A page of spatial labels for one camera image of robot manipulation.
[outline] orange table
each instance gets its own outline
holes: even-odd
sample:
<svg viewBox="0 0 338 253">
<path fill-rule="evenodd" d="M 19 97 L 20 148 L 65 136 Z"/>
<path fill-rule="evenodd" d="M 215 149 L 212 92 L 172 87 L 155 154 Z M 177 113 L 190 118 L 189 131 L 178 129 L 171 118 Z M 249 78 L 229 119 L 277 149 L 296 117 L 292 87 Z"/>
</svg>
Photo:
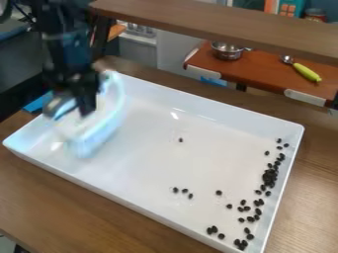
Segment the orange table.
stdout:
<svg viewBox="0 0 338 253">
<path fill-rule="evenodd" d="M 201 75 L 242 83 L 317 106 L 331 107 L 338 91 L 338 67 L 296 59 L 323 79 L 318 85 L 308 81 L 291 66 L 280 62 L 279 56 L 259 50 L 244 51 L 242 58 L 223 61 L 212 55 L 211 43 L 187 57 L 184 68 L 201 71 Z"/>
</svg>

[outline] cable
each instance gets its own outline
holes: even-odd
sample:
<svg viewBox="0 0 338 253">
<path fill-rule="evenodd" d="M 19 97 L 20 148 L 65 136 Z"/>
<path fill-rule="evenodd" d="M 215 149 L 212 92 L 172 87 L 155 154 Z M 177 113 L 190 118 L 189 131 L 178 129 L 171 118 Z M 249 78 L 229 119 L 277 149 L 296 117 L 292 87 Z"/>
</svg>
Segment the cable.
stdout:
<svg viewBox="0 0 338 253">
<path fill-rule="evenodd" d="M 0 15 L 0 24 L 6 22 L 12 16 L 12 3 L 11 0 L 8 0 L 6 6 L 2 6 L 3 12 Z"/>
</svg>

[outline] wooden shelf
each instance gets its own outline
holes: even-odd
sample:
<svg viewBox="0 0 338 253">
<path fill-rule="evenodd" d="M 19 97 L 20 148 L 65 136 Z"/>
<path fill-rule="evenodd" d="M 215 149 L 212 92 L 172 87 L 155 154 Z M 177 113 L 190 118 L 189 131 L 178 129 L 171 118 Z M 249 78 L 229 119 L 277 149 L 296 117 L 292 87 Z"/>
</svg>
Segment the wooden shelf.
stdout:
<svg viewBox="0 0 338 253">
<path fill-rule="evenodd" d="M 308 81 L 291 66 L 281 63 L 277 54 L 253 50 L 244 51 L 242 58 L 235 61 L 216 59 L 212 55 L 211 43 L 205 42 L 184 64 L 219 73 L 221 79 L 246 84 L 249 87 L 284 94 L 293 90 L 315 96 L 331 106 L 338 91 L 338 67 L 296 59 L 316 73 L 323 81 L 318 85 Z"/>
<path fill-rule="evenodd" d="M 98 0 L 93 11 L 209 41 L 338 65 L 337 26 L 193 0 Z"/>
</svg>

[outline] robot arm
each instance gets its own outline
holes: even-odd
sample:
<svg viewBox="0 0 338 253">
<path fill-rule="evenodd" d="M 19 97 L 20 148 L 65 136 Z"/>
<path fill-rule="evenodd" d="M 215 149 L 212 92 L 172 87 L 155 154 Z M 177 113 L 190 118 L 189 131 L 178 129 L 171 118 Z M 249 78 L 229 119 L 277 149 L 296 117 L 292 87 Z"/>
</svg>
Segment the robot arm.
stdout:
<svg viewBox="0 0 338 253">
<path fill-rule="evenodd" d="M 64 113 L 78 108 L 82 117 L 89 115 L 96 110 L 100 85 L 99 73 L 91 67 L 89 28 L 83 13 L 89 1 L 30 0 L 29 3 L 46 49 L 43 77 L 55 95 L 44 113 L 54 118 L 58 109 L 75 98 L 75 103 L 66 107 Z"/>
</svg>

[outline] white wall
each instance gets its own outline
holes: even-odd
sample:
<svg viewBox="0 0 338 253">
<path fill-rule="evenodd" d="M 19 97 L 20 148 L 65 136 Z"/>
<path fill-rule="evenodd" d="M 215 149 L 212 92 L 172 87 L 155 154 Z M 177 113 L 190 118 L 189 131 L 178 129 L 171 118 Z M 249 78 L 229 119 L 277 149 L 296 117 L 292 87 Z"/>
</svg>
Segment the white wall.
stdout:
<svg viewBox="0 0 338 253">
<path fill-rule="evenodd" d="M 216 0 L 199 0 L 215 3 Z M 187 54 L 202 40 L 157 30 L 157 67 L 175 74 L 196 78 L 183 69 Z"/>
</svg>

